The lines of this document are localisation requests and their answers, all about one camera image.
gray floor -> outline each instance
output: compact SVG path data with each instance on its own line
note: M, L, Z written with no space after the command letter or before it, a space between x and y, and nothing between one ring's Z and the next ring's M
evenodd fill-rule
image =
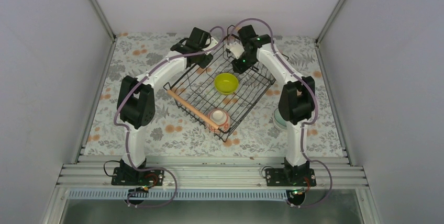
M306 202L324 191L308 192ZM290 209L273 201L174 201L156 209L134 209L123 200L69 200L64 223L362 223L354 190L335 190L315 208Z

green bowl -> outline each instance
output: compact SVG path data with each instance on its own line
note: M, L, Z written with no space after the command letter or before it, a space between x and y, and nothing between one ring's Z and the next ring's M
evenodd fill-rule
M221 73L214 79L214 87L222 95L230 95L236 91L239 86L237 77L230 73Z

black wire rack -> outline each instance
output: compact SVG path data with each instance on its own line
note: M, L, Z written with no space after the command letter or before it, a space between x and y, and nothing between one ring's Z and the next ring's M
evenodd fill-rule
M235 58L227 50L225 39L227 37L213 53L214 58L207 68L201 69L195 64L186 70L175 83L172 85L166 83L164 86L165 89L171 89L204 115L208 116L208 113L216 108L226 111L231 120L229 129L227 131L219 129L218 132L212 132L206 127L204 120L175 100L180 109L203 125L208 132L222 139L223 142L227 141L227 138L275 82L273 75L260 62L242 74L234 73L231 61ZM228 40L238 41L238 38L230 37ZM220 73L231 73L239 80L239 86L233 94L222 95L214 87L214 78Z

wire basket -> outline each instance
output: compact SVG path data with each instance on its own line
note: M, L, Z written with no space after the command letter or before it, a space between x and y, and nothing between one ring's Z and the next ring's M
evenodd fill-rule
M219 129L218 132L213 132L207 128L204 120L175 100L176 105L192 119L226 142L268 88L274 84L275 79L260 62L242 74L234 73L231 61L235 58L227 50L225 40L213 56L207 68L201 69L194 64L173 85L166 83L164 88L171 89L204 115L208 115L216 108L226 111L231 121L229 129L227 131ZM214 87L214 78L220 73L231 73L239 80L239 86L233 94L222 95Z

leaf pattern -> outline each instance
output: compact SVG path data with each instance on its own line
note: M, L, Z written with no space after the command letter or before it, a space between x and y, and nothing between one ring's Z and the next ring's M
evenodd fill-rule
M147 71L162 60L172 45L187 36L176 33L123 33L119 36L86 144L87 155L125 153L125 131L113 124L121 80L126 75L137 76ZM274 36L274 40L278 49L289 57L289 63L303 75L313 76L316 82L319 119L307 129L308 155L342 156L342 147L313 39ZM230 66L220 66L213 71L232 72ZM174 83L180 75L172 78L170 83ZM260 85L249 80L241 79L240 82L252 87ZM195 91L208 92L208 89L201 87L202 83L187 85ZM281 90L282 87L274 84L247 114L227 142L223 143L179 109L175 100L161 87L155 94L156 114L153 121L147 125L145 152L147 155L175 156L285 156L287 133L276 129L271 119L278 106Z

